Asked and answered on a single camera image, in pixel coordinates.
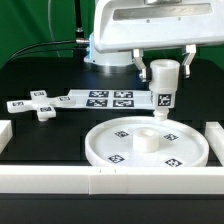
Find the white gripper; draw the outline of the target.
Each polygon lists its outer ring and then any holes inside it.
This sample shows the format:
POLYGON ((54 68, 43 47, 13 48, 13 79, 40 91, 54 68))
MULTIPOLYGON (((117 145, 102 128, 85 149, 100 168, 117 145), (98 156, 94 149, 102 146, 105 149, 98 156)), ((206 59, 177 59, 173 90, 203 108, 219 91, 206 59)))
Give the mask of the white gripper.
POLYGON ((95 48, 100 52, 133 50, 142 82, 150 80, 142 49, 183 47, 182 71, 190 77, 196 45, 224 43, 224 0, 99 0, 94 19, 95 48))

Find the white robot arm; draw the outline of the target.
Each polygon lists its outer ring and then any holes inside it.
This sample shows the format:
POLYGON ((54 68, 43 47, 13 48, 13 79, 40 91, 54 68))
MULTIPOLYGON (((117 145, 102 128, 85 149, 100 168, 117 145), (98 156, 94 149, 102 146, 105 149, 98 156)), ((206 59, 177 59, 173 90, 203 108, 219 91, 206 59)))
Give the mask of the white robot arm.
POLYGON ((224 0, 96 0, 87 63, 127 67, 146 78, 145 50, 181 48, 190 75, 196 48, 224 43, 224 0))

